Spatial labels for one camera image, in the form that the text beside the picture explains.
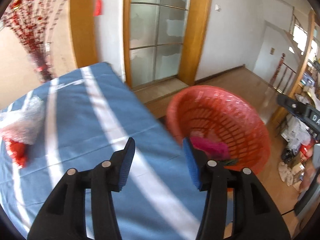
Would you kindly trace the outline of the cluttered shelf rack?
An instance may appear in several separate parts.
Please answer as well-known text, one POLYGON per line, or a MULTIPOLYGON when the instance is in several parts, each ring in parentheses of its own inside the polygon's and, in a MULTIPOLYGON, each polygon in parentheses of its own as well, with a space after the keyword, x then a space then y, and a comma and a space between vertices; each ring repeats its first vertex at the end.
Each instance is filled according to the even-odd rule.
POLYGON ((315 174, 315 164, 312 162, 317 142, 307 125, 291 114, 284 119, 284 126, 280 135, 287 146, 280 155, 278 173, 287 186, 303 192, 308 189, 311 176, 315 174))

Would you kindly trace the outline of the white wall light switch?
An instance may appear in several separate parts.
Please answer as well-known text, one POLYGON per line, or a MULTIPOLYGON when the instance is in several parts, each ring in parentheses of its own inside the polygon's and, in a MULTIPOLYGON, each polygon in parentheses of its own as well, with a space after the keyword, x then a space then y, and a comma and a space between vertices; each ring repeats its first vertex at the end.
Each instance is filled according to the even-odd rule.
POLYGON ((215 5, 215 11, 218 11, 218 12, 221 11, 221 7, 218 4, 215 5))

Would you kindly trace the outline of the red plastic bag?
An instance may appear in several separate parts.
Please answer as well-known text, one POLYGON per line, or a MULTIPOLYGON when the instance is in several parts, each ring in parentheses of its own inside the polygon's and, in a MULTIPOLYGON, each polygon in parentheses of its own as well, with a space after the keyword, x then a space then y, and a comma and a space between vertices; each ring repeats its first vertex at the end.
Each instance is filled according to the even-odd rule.
POLYGON ((27 148, 26 144, 14 140, 6 140, 5 148, 13 163, 15 163, 19 168, 25 167, 27 162, 27 156, 25 153, 27 148))

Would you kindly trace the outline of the blue striped tablecloth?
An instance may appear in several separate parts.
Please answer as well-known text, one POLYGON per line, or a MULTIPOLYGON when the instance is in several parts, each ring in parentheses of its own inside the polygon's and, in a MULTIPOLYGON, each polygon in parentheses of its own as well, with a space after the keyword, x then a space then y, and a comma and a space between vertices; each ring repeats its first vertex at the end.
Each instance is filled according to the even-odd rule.
POLYGON ((122 238, 196 238, 205 193, 193 185, 181 147, 108 64, 53 79, 5 111, 24 108, 33 96, 46 115, 26 166, 17 168, 1 146, 1 206, 23 237, 68 169, 92 169, 133 138, 127 183, 112 195, 122 238))

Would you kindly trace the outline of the frosted glass sliding door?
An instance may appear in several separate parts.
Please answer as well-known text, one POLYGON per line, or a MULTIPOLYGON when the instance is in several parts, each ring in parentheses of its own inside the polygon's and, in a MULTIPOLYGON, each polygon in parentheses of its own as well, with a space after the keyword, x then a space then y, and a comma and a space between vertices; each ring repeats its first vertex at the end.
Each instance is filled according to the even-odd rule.
POLYGON ((126 83, 195 82, 212 0, 123 0, 126 83))

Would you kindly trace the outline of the green plastic bag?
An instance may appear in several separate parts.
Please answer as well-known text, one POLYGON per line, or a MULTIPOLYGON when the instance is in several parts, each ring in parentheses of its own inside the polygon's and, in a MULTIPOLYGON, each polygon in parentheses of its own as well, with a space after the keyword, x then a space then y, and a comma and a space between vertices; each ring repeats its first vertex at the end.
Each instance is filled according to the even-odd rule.
POLYGON ((220 160, 219 163, 223 166, 234 166, 238 163, 238 159, 225 159, 225 160, 220 160))

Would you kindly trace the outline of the pink plastic bag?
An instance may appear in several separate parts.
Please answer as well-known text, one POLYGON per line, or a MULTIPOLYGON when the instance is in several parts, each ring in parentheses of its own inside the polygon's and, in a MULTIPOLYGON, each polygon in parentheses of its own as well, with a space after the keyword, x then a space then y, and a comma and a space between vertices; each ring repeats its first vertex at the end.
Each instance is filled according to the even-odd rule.
POLYGON ((227 144, 224 142, 213 142, 207 138, 190 137, 193 147, 203 151, 209 159, 221 161, 230 158, 227 144))

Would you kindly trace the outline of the wooden stair railing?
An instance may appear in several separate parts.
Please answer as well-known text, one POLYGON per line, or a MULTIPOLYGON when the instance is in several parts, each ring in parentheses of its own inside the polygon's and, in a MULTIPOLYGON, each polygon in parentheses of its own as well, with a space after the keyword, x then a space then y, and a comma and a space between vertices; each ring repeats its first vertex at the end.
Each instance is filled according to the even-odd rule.
POLYGON ((286 54, 282 53, 269 85, 279 93, 285 93, 289 88, 296 71, 285 63, 286 54))

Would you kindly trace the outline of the bubble wrap sheet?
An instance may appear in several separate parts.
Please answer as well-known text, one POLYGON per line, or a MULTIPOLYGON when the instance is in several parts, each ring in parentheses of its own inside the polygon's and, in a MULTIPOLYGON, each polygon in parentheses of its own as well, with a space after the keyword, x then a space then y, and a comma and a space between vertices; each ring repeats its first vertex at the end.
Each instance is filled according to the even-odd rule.
POLYGON ((1 113, 1 136, 26 145, 33 145, 44 121, 44 102, 33 96, 26 106, 1 113))

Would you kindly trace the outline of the red berry branches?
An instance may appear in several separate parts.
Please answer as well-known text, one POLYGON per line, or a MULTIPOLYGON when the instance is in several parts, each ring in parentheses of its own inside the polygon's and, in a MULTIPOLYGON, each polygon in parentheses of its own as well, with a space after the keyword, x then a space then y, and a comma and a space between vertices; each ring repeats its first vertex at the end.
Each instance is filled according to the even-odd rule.
POLYGON ((1 18, 25 49, 42 83, 55 77, 52 35, 67 0, 12 0, 1 18))

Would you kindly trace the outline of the red plastic trash basket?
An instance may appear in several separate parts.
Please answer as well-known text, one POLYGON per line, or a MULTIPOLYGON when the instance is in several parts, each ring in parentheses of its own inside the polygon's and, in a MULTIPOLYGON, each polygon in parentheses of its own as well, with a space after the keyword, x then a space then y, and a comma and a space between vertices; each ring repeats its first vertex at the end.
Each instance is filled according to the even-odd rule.
POLYGON ((182 144, 202 137, 227 145, 237 162, 227 168, 250 168, 259 174, 270 157, 268 130, 257 111, 241 97, 219 87, 193 86, 178 92, 167 107, 167 128, 182 144))

